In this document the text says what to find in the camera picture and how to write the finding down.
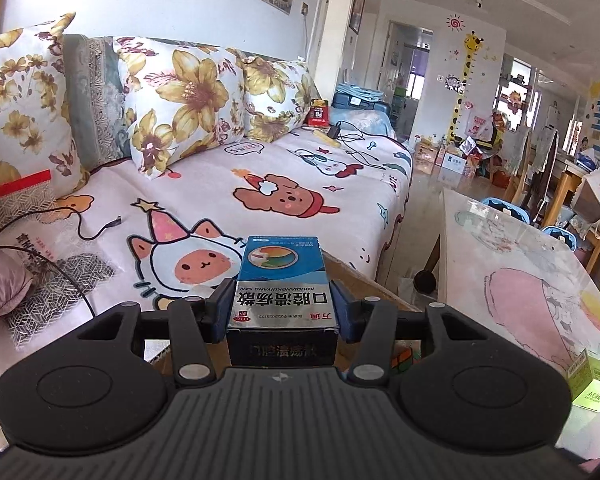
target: red strip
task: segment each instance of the red strip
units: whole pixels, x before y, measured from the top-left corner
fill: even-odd
[[[0,186],[0,198],[7,196],[8,194],[15,193],[27,189],[27,187],[36,186],[43,182],[49,182],[51,180],[51,170],[40,171],[39,173],[30,174],[23,176],[18,180],[7,182]]]

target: blue suitcase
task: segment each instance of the blue suitcase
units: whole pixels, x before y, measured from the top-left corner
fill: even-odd
[[[387,103],[383,103],[382,101],[365,101],[360,100],[359,104],[351,104],[352,99],[357,99],[349,94],[343,94],[342,92],[336,92],[333,95],[333,101],[331,102],[331,106],[334,108],[339,108],[340,110],[378,110],[379,112],[384,112],[389,117],[391,113],[391,107]]]

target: black round object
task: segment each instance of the black round object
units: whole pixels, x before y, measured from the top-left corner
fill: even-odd
[[[90,366],[65,366],[44,375],[38,395],[52,406],[81,408],[103,399],[113,381],[106,372]]]
[[[0,425],[10,444],[43,454],[91,454],[146,430],[167,401],[163,378],[115,340],[61,338],[0,377]]]
[[[413,288],[421,294],[431,294],[436,290],[436,277],[433,275],[433,272],[420,270],[413,277]]]
[[[558,372],[500,339],[445,341],[402,375],[398,400],[440,442],[505,454],[555,444],[571,408]]]

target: blue stool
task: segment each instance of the blue stool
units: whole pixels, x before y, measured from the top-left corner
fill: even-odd
[[[560,239],[560,237],[564,238],[564,243],[567,244],[567,247],[571,249],[571,251],[575,252],[578,247],[578,241],[573,233],[565,231],[561,227],[556,227],[555,225],[548,225],[544,229],[542,229],[543,233],[547,233],[549,236]]]
[[[505,202],[504,200],[501,200],[494,196],[485,198],[482,201],[482,203],[484,205],[488,205],[489,207],[493,207],[494,209],[497,209],[498,211],[504,211],[506,209],[507,211],[509,211],[511,213],[511,216],[513,216],[513,218],[517,218],[518,220],[520,220],[521,222],[524,222],[525,224],[531,224],[528,213],[524,209],[519,208],[517,205],[513,205],[512,203]]]

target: floral pillow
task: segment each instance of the floral pillow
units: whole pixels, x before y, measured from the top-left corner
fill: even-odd
[[[189,155],[240,140],[244,77],[234,52],[213,46],[114,38],[131,157],[157,178]]]
[[[0,185],[51,170],[56,197],[83,186],[65,96],[62,32],[75,13],[0,34]]]
[[[302,61],[273,61],[247,57],[244,70],[245,135],[273,142],[300,126],[317,96],[314,81]]]

